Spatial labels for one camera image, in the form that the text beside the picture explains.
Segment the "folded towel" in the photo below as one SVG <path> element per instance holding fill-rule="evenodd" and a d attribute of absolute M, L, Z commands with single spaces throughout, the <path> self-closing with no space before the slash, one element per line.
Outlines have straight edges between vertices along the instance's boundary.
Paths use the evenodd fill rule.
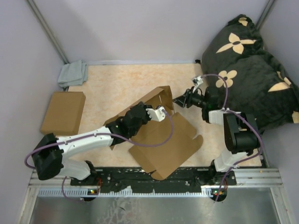
<path fill-rule="evenodd" d="M 58 85 L 60 87 L 68 87 L 71 85 L 82 85 L 87 81 L 87 63 L 82 60 L 66 64 L 62 67 Z"/>

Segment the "open cardboard box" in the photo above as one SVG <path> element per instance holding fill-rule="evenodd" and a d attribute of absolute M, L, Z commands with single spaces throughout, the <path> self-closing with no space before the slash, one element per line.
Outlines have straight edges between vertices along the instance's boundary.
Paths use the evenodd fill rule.
<path fill-rule="evenodd" d="M 132 146 L 129 149 L 131 155 L 146 173 L 152 173 L 152 178 L 156 180 L 164 180 L 201 147 L 203 138 L 201 135 L 194 138 L 197 132 L 196 128 L 182 115 L 174 113 L 170 86 L 160 86 L 153 89 L 130 107 L 138 104 L 140 101 L 152 105 L 153 108 L 162 105 L 171 115 L 174 123 L 173 136 L 164 145 L 159 147 Z M 116 120 L 120 116 L 124 116 L 130 107 L 107 120 L 105 124 Z M 168 118 L 165 118 L 162 122 L 149 121 L 140 128 L 138 134 L 133 136 L 131 140 L 153 145 L 167 139 L 170 132 L 171 123 Z"/>

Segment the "beige floor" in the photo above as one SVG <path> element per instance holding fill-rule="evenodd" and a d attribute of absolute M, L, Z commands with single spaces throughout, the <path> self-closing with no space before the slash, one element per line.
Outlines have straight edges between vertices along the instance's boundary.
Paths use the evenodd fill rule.
<path fill-rule="evenodd" d="M 82 86 L 72 86 L 69 91 L 83 91 L 86 102 L 79 133 L 101 127 L 105 120 L 116 115 L 157 86 L 170 85 L 173 97 L 192 87 L 191 78 L 201 74 L 198 64 L 143 64 L 143 65 L 97 65 L 88 67 L 88 81 Z M 224 149 L 223 127 L 211 125 L 201 118 L 201 109 L 180 108 L 180 112 L 191 122 L 204 138 L 202 147 L 182 166 L 209 166 Z M 117 145 L 112 151 L 108 147 L 91 150 L 73 157 L 89 160 L 94 166 L 139 166 L 128 149 L 129 143 Z M 240 164 L 260 166 L 259 158 Z"/>

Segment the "flat cardboard box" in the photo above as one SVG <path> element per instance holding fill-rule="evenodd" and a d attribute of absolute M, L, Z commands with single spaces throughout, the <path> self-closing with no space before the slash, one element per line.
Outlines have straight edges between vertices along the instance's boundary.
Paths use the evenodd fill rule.
<path fill-rule="evenodd" d="M 203 143 L 201 135 L 196 136 L 196 128 L 192 126 L 182 115 L 174 113 L 172 104 L 172 92 L 170 86 L 160 86 L 153 89 L 141 99 L 137 100 L 130 107 L 140 101 L 152 105 L 156 108 L 162 105 L 171 115 L 174 123 L 174 133 L 172 138 L 159 147 L 139 147 L 132 146 L 129 152 L 146 173 L 151 173 L 152 178 L 164 180 L 193 155 Z M 130 109 L 126 108 L 118 115 L 107 120 L 105 124 L 124 116 Z M 162 122 L 149 121 L 143 125 L 132 141 L 153 145 L 163 142 L 171 132 L 171 123 L 166 117 Z"/>
<path fill-rule="evenodd" d="M 68 136 L 78 134 L 85 104 L 83 92 L 54 92 L 41 127 L 41 133 Z"/>

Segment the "lavender wall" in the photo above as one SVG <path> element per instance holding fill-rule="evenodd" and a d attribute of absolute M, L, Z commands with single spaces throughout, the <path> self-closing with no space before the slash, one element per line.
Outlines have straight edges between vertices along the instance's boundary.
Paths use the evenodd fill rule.
<path fill-rule="evenodd" d="M 36 0 L 71 62 L 191 62 L 238 14 L 268 0 Z"/>
<path fill-rule="evenodd" d="M 24 165 L 63 65 L 26 1 L 0 7 L 0 222 L 15 224 L 32 170 Z"/>
<path fill-rule="evenodd" d="M 268 50 L 285 66 L 299 85 L 298 0 L 277 1 L 261 34 Z M 285 189 L 299 221 L 299 124 L 265 132 L 263 136 L 270 164 L 279 168 Z"/>

